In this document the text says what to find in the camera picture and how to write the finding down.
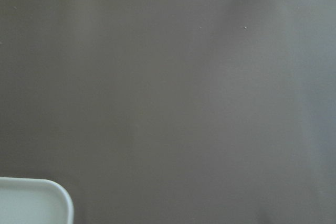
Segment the white rectangular tray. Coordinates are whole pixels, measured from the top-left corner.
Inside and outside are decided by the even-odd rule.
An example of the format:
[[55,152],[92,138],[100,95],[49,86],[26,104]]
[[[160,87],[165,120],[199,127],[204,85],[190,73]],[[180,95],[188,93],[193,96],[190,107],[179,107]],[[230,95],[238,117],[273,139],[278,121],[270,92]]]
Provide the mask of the white rectangular tray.
[[1,223],[73,223],[69,193],[47,179],[1,177]]

